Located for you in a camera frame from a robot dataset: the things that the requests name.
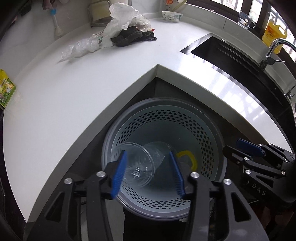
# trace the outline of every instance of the chrome faucet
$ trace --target chrome faucet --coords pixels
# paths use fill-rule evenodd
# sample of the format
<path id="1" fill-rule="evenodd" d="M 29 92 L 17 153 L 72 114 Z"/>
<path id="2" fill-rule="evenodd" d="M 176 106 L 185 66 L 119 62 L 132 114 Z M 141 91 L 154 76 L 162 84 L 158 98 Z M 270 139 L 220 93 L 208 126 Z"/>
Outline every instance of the chrome faucet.
<path id="1" fill-rule="evenodd" d="M 291 47 L 293 50 L 296 51 L 296 46 L 294 44 L 290 43 L 288 40 L 286 40 L 286 39 L 275 39 L 271 43 L 271 45 L 270 45 L 270 47 L 268 49 L 268 52 L 265 55 L 265 58 L 263 60 L 261 60 L 261 62 L 259 63 L 260 69 L 265 70 L 267 65 L 273 65 L 275 62 L 281 62 L 281 63 L 285 62 L 285 61 L 281 61 L 281 60 L 275 60 L 270 56 L 273 53 L 274 49 L 280 44 L 288 45 L 289 47 Z"/>

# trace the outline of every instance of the metal screw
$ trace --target metal screw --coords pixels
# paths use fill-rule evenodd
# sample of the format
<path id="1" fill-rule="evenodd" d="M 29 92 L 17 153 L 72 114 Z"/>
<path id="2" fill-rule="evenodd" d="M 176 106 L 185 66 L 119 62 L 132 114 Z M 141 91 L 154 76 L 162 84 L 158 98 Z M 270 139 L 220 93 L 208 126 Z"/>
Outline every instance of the metal screw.
<path id="1" fill-rule="evenodd" d="M 223 182 L 226 184 L 226 185 L 230 185 L 232 183 L 232 181 L 228 178 L 224 179 Z"/>
<path id="2" fill-rule="evenodd" d="M 71 184 L 73 182 L 73 179 L 72 178 L 66 178 L 65 180 L 64 180 L 64 183 L 65 184 Z"/>
<path id="3" fill-rule="evenodd" d="M 200 175 L 197 172 L 192 172 L 190 176 L 192 176 L 193 178 L 199 178 Z"/>
<path id="4" fill-rule="evenodd" d="M 103 171 L 100 171 L 100 172 L 97 172 L 96 175 L 97 175 L 97 177 L 104 177 L 104 176 L 106 176 L 106 173 Z"/>

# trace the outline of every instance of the white bowl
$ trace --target white bowl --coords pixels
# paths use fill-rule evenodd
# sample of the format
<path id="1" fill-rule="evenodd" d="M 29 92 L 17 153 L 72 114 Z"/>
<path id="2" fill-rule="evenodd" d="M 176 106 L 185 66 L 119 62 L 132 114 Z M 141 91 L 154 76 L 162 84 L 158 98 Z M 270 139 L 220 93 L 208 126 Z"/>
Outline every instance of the white bowl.
<path id="1" fill-rule="evenodd" d="M 178 12 L 162 11 L 163 18 L 169 22 L 178 22 L 183 14 Z"/>

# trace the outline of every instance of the yellow snack box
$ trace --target yellow snack box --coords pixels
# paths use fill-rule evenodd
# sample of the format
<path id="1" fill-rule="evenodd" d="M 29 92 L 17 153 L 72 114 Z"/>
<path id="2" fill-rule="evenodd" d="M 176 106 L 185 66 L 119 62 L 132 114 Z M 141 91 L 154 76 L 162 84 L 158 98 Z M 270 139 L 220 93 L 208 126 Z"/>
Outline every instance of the yellow snack box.
<path id="1" fill-rule="evenodd" d="M 5 108 L 16 86 L 10 81 L 4 70 L 0 69 L 0 104 Z"/>

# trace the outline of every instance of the blue gripper pad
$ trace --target blue gripper pad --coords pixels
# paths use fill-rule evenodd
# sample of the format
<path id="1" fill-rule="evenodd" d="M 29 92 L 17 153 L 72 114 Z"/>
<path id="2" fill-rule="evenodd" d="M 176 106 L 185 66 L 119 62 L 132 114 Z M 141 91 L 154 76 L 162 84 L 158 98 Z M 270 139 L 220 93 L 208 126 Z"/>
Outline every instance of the blue gripper pad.
<path id="1" fill-rule="evenodd" d="M 126 151 L 122 151 L 119 157 L 119 164 L 117 166 L 117 169 L 115 171 L 115 174 L 112 178 L 112 190 L 111 190 L 111 197 L 114 199 L 116 195 L 119 193 L 121 182 L 124 176 L 124 172 L 126 171 L 126 165 L 127 165 L 127 154 Z"/>
<path id="2" fill-rule="evenodd" d="M 250 156 L 263 157 L 263 155 L 265 153 L 261 149 L 260 146 L 257 146 L 255 144 L 245 141 L 243 139 L 237 140 L 237 148 L 241 149 L 242 152 L 245 152 L 246 154 L 249 154 Z"/>
<path id="3" fill-rule="evenodd" d="M 185 196 L 185 190 L 184 190 L 184 179 L 181 174 L 181 171 L 179 169 L 179 165 L 174 157 L 174 154 L 170 152 L 169 157 L 169 163 L 170 163 L 170 169 L 173 174 L 173 179 L 175 183 L 175 188 L 178 193 L 178 195 L 183 198 Z"/>

